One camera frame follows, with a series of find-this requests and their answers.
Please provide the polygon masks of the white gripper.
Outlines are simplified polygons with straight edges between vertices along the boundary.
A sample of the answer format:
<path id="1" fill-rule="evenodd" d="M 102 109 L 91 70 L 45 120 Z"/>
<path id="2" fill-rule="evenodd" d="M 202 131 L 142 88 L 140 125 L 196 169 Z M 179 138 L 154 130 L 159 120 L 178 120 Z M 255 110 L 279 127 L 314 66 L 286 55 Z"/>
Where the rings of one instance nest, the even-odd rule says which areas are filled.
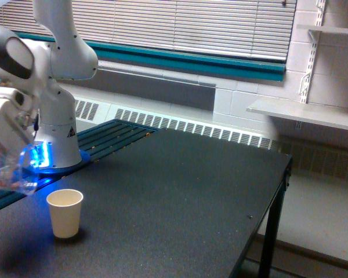
<path id="1" fill-rule="evenodd" d="M 38 97 L 13 87 L 0 87 L 0 167 L 15 163 L 23 149 L 34 143 L 33 128 Z"/>

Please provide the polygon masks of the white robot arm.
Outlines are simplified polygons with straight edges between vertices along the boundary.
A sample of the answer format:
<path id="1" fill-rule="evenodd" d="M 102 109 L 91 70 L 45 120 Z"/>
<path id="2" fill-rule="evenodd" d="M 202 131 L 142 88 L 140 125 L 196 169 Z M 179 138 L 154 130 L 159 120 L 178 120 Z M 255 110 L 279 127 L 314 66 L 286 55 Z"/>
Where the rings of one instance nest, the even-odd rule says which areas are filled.
<path id="1" fill-rule="evenodd" d="M 53 42 L 20 38 L 0 26 L 0 152 L 33 145 L 41 170 L 79 164 L 73 95 L 59 80 L 94 77 L 98 58 L 79 35 L 71 1 L 34 1 L 34 20 Z"/>

